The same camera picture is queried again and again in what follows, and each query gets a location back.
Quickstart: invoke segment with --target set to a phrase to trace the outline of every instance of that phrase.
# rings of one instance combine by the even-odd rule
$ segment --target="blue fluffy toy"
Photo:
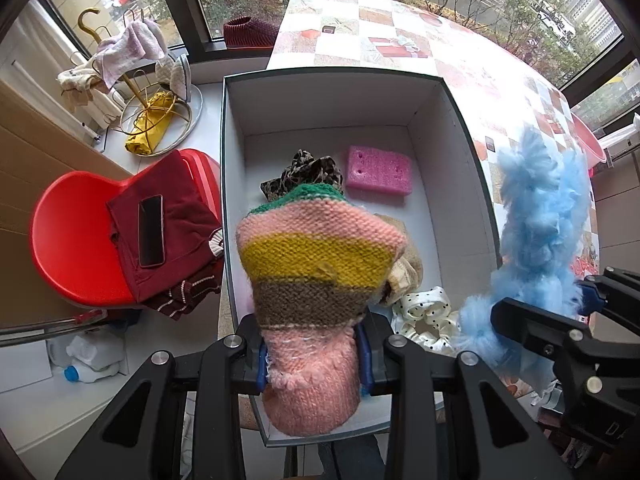
[[[498,336],[492,306],[514,298],[562,316],[578,313],[582,293],[569,265],[587,219],[590,198],[584,155],[566,150],[558,163],[539,132],[527,130],[517,152],[500,152],[500,196],[508,210],[500,252],[504,265],[491,276],[491,292],[460,310],[460,349],[476,352],[498,373],[520,377],[541,392],[553,379],[552,362]]]

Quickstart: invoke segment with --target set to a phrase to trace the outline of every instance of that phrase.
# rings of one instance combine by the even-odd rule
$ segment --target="blue bottle cap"
[[[75,366],[68,366],[65,368],[65,379],[72,383],[77,383],[80,380],[78,370],[76,370]]]

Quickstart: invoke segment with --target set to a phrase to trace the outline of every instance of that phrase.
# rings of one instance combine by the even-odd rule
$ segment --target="black phone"
[[[162,195],[138,204],[138,258],[140,267],[164,264],[164,213]]]

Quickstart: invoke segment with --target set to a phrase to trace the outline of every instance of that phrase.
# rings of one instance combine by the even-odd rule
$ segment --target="cardboard box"
[[[223,97],[225,266],[236,325],[254,309],[236,227],[249,210],[266,202],[260,183],[279,176],[298,149],[331,155],[346,171],[354,144],[411,158],[410,195],[345,188],[345,197],[404,221],[424,265],[419,290],[443,286],[454,308],[487,290],[497,268],[497,227],[468,129],[442,79],[361,67],[253,72],[225,78]],[[260,397],[252,399],[266,446],[383,430],[389,426],[390,403],[390,396],[366,397],[330,434],[294,438],[270,424]]]

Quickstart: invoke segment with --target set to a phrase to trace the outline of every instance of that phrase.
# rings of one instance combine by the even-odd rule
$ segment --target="patterned tablecloth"
[[[471,133],[501,232],[506,212],[496,152],[525,126],[551,153],[579,150],[566,98],[526,63],[468,28],[393,0],[290,0],[267,69],[371,66],[440,76]],[[576,275],[597,272],[596,209],[584,227]]]

